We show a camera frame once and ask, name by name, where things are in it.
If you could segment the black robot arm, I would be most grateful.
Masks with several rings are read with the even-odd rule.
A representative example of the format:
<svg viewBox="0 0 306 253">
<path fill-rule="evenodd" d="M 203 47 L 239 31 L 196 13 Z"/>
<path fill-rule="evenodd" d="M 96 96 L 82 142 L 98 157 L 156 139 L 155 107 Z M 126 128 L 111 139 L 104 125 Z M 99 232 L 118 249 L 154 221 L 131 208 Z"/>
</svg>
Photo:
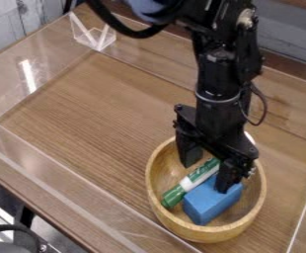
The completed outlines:
<svg viewBox="0 0 306 253">
<path fill-rule="evenodd" d="M 170 25 L 191 35 L 198 65 L 196 105 L 174 106 L 175 142 L 188 167 L 210 152 L 221 160 L 215 189 L 225 193 L 251 174 L 258 150 L 245 134 L 254 84 L 263 56 L 257 44 L 254 0 L 123 0 L 151 26 L 132 30 L 102 0 L 86 0 L 91 10 L 120 34 L 147 39 Z"/>
</svg>

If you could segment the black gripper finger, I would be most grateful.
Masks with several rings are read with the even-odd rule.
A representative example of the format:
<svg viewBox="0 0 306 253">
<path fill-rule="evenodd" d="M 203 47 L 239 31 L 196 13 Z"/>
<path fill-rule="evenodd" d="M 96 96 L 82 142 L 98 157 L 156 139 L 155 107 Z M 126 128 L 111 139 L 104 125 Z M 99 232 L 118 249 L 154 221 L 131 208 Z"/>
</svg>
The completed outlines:
<svg viewBox="0 0 306 253">
<path fill-rule="evenodd" d="M 203 150 L 196 139 L 182 132 L 175 131 L 175 143 L 179 155 L 179 161 L 184 168 L 192 166 L 203 157 Z"/>
<path fill-rule="evenodd" d="M 242 181 L 241 169 L 233 159 L 226 159 L 219 165 L 215 189 L 226 194 L 230 188 Z"/>
</svg>

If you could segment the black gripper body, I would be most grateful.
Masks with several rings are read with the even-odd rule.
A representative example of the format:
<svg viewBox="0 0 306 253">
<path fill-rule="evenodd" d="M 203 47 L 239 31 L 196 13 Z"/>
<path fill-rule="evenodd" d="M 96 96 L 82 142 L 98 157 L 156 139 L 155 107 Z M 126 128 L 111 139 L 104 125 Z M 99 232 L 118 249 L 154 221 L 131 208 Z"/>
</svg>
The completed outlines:
<svg viewBox="0 0 306 253">
<path fill-rule="evenodd" d="M 245 135 L 249 120 L 251 93 L 241 92 L 222 99 L 196 95 L 196 106 L 174 106 L 174 128 L 196 139 L 203 151 L 223 162 L 233 159 L 241 169 L 242 179 L 249 178 L 258 150 Z"/>
</svg>

